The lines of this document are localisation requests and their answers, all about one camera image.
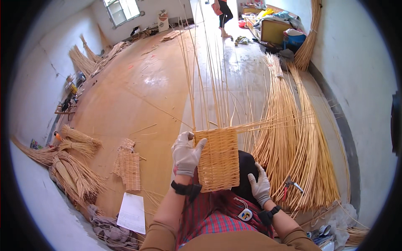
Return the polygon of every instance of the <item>brown sleeve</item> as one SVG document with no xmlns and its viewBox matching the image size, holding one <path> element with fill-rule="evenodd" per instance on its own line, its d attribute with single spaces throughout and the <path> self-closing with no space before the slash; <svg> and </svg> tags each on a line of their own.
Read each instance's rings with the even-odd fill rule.
<svg viewBox="0 0 402 251">
<path fill-rule="evenodd" d="M 176 240 L 176 232 L 172 227 L 163 223 L 154 221 L 150 225 L 144 243 L 140 250 L 163 250 L 173 251 Z"/>
<path fill-rule="evenodd" d="M 293 247 L 295 250 L 321 251 L 321 249 L 314 244 L 310 238 L 307 237 L 306 233 L 301 227 L 296 228 L 290 234 L 286 235 L 286 237 L 283 238 L 282 243 L 289 247 Z"/>
</svg>

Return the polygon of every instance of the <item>window frame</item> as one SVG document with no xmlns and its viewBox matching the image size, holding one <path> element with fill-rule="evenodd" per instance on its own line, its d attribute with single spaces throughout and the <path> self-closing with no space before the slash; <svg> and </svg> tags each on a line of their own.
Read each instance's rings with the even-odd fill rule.
<svg viewBox="0 0 402 251">
<path fill-rule="evenodd" d="M 115 20 L 114 20 L 114 18 L 113 18 L 113 15 L 112 15 L 112 13 L 110 12 L 109 6 L 118 1 L 119 4 L 120 4 L 120 8 L 123 9 L 123 7 L 121 6 L 120 0 L 114 0 L 114 1 L 110 2 L 110 4 L 109 4 L 108 6 L 107 6 L 107 3 L 106 3 L 106 0 L 102 0 L 102 1 L 103 1 L 103 4 L 105 5 L 105 8 L 106 8 L 106 10 L 107 10 L 107 13 L 109 14 L 109 19 L 110 19 L 110 21 L 111 21 L 112 24 L 113 24 L 113 29 L 116 29 L 116 28 L 119 27 L 120 25 L 122 25 L 122 24 L 124 24 L 124 23 L 127 23 L 128 21 L 131 21 L 131 20 L 133 20 L 134 18 L 136 18 L 136 17 L 138 17 L 138 16 L 141 15 L 141 13 L 139 13 L 139 14 L 137 14 L 137 15 L 135 15 L 135 16 L 129 18 L 129 19 L 127 19 L 127 17 L 126 17 L 125 14 L 124 14 L 124 11 L 123 11 L 123 14 L 124 14 L 124 17 L 126 18 L 126 20 L 123 21 L 123 22 L 121 22 L 121 23 L 119 23 L 119 24 L 116 24 L 116 22 L 115 22 Z"/>
</svg>

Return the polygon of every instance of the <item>wooden floor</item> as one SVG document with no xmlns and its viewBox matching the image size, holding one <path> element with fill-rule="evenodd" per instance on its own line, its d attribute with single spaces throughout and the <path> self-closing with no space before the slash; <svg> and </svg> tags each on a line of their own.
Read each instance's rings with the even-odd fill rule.
<svg viewBox="0 0 402 251">
<path fill-rule="evenodd" d="M 253 98 L 255 119 L 259 119 L 261 115 L 266 95 L 265 86 L 269 86 L 269 71 L 263 63 L 263 54 L 259 50 L 259 45 L 251 43 L 235 47 L 230 39 L 225 39 L 222 43 L 219 30 L 214 23 L 205 22 L 205 26 L 203 23 L 197 24 L 196 29 L 186 31 L 182 37 L 179 36 L 171 41 L 159 42 L 161 37 L 169 31 L 136 41 L 85 85 L 85 94 L 80 98 L 79 107 L 70 124 L 75 129 L 99 138 L 103 142 L 104 149 L 101 149 L 87 163 L 107 180 L 106 192 L 99 194 L 96 201 L 107 216 L 116 216 L 125 192 L 121 178 L 112 174 L 117 148 L 125 138 L 134 140 L 136 152 L 146 159 L 140 161 L 142 189 L 165 194 L 169 188 L 172 177 L 170 148 L 179 133 L 192 130 L 180 122 L 182 120 L 192 125 L 185 65 L 179 46 L 179 43 L 182 43 L 181 39 L 184 39 L 188 58 L 191 59 L 189 60 L 191 74 L 196 72 L 195 86 L 198 86 L 199 80 L 197 65 L 194 64 L 192 41 L 196 44 L 205 93 L 212 100 L 205 42 L 205 36 L 208 34 L 209 44 L 217 62 L 221 62 L 222 69 L 226 69 L 226 76 L 223 73 L 224 81 L 227 82 L 231 95 L 239 102 L 237 108 L 241 110 L 239 104 L 243 108 L 247 105 L 245 89 L 247 83 L 248 95 Z M 227 27 L 233 36 L 245 35 L 252 38 L 251 33 L 247 29 L 238 28 L 234 20 L 229 21 Z M 154 45 L 159 46 L 152 52 L 142 55 L 152 50 Z M 328 112 L 328 104 L 311 75 L 301 73 L 301 77 L 327 137 L 339 190 L 345 201 L 346 162 L 344 162 L 342 146 L 336 133 L 338 129 L 335 117 Z M 196 127 L 198 130 L 206 129 L 207 122 L 203 121 L 201 114 L 197 113 L 200 109 L 198 87 L 195 93 Z M 234 103 L 231 98 L 229 101 L 229 107 L 233 112 Z M 149 103 L 157 105 L 164 112 Z M 211 111 L 210 121 L 216 122 L 213 118 L 212 104 L 208 105 L 208 110 Z M 244 121 L 244 113 L 239 112 L 238 116 L 234 116 L 233 124 Z M 139 131 L 153 124 L 156 125 Z M 239 136 L 239 142 L 239 149 L 242 149 L 241 136 Z M 147 198 L 145 191 L 130 191 L 130 193 L 144 197 L 146 211 L 156 210 L 156 206 Z M 146 213 L 146 224 L 149 225 L 151 220 L 152 214 Z"/>
</svg>

